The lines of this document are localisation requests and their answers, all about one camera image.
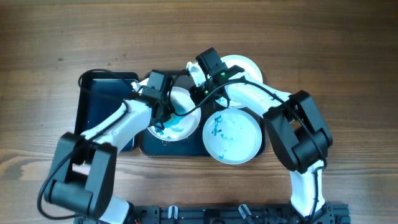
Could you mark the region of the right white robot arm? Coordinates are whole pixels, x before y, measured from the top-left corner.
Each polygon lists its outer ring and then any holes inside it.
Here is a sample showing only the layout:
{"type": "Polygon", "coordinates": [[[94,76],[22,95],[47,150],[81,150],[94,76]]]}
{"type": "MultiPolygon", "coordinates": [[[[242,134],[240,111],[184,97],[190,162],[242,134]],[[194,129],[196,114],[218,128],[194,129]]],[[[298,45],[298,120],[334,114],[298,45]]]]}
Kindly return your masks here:
{"type": "Polygon", "coordinates": [[[220,57],[214,48],[187,63],[200,103],[224,99],[226,106],[239,103],[262,116],[272,148],[290,171],[290,203],[306,223],[321,216],[322,172],[327,167],[333,138],[313,98],[306,91],[292,94],[256,80],[258,66],[240,55],[220,57]]]}

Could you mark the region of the green yellow sponge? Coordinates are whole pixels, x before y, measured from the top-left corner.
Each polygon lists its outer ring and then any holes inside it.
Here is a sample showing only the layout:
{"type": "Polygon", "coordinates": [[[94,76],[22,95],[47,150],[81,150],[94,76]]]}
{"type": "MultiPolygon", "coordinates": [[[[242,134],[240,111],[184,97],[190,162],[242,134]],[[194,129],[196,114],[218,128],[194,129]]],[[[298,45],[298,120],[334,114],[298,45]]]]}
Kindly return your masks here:
{"type": "Polygon", "coordinates": [[[175,115],[174,115],[174,114],[171,114],[171,115],[169,116],[168,120],[167,120],[167,121],[164,121],[164,124],[172,123],[174,119],[175,119],[175,115]]]}

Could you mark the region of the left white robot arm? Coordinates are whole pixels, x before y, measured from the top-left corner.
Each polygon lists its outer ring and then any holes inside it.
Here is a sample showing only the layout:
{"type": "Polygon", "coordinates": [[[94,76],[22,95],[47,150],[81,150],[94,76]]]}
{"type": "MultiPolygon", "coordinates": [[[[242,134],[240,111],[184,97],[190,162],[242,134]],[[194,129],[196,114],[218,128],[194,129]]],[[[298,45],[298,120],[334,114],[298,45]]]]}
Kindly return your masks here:
{"type": "Polygon", "coordinates": [[[37,196],[39,213],[49,220],[42,202],[71,211],[69,216],[93,223],[137,223],[132,203],[113,195],[116,159],[138,133],[170,116],[168,93],[173,78],[153,70],[146,84],[110,117],[81,134],[65,133],[58,141],[50,172],[37,196]]]}

